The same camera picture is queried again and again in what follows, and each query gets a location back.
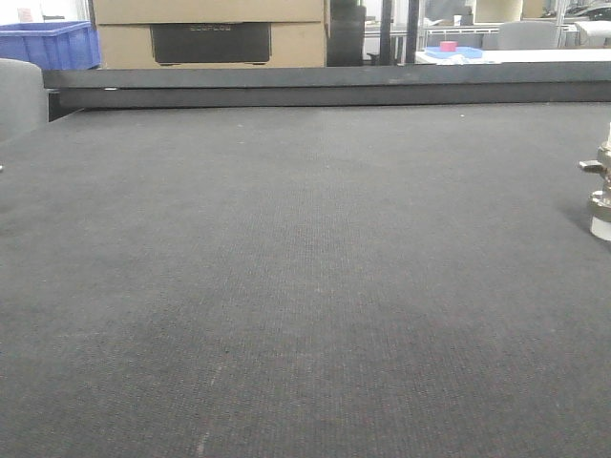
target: blue plastic crate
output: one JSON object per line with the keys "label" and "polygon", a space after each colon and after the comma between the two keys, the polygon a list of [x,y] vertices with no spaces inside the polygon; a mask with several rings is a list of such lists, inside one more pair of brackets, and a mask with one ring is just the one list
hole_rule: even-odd
{"label": "blue plastic crate", "polygon": [[43,70],[84,70],[100,63],[97,32],[86,21],[0,26],[0,57]]}
{"label": "blue plastic crate", "polygon": [[438,46],[425,48],[425,54],[436,59],[449,59],[453,55],[461,54],[468,59],[480,59],[484,52],[478,48],[469,48],[468,46],[459,46],[455,52],[440,51]]}

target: gray carpet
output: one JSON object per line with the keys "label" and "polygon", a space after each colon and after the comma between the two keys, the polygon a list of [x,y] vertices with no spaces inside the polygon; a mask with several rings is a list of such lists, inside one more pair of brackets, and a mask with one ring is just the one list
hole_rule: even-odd
{"label": "gray carpet", "polygon": [[609,104],[75,114],[0,146],[2,458],[611,456]]}

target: cardboard box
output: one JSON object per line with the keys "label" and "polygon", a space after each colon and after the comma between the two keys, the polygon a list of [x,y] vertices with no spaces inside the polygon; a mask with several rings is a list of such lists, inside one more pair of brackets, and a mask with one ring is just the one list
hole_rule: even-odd
{"label": "cardboard box", "polygon": [[546,0],[524,0],[524,5],[522,6],[522,17],[540,18],[543,14],[543,9],[546,6]]}
{"label": "cardboard box", "polygon": [[325,0],[94,0],[98,25],[325,22]]}
{"label": "cardboard box", "polygon": [[522,0],[476,0],[473,9],[475,24],[519,21]]}
{"label": "cardboard box", "polygon": [[327,33],[323,22],[271,23],[269,57],[264,62],[208,62],[163,65],[153,45],[150,25],[98,27],[105,69],[252,69],[324,67]]}

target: gray chair backrest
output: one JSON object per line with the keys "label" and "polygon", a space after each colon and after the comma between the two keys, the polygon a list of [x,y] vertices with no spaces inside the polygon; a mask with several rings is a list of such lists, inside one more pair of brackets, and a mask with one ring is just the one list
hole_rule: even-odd
{"label": "gray chair backrest", "polygon": [[498,27],[500,50],[551,50],[557,47],[557,28],[553,22],[516,21]]}
{"label": "gray chair backrest", "polygon": [[29,62],[0,59],[0,142],[49,121],[42,71]]}

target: white wall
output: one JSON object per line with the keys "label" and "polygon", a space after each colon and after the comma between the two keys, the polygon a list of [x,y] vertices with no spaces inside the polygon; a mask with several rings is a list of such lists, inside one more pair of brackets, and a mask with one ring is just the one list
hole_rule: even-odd
{"label": "white wall", "polygon": [[[393,0],[392,17],[394,24],[406,24],[408,22],[408,3],[409,0]],[[363,5],[367,8],[367,16],[375,16],[380,21],[382,19],[382,0],[363,0]]]}
{"label": "white wall", "polygon": [[18,22],[17,8],[29,8],[34,22],[42,21],[42,14],[64,16],[66,20],[87,19],[86,0],[0,0],[0,24]]}

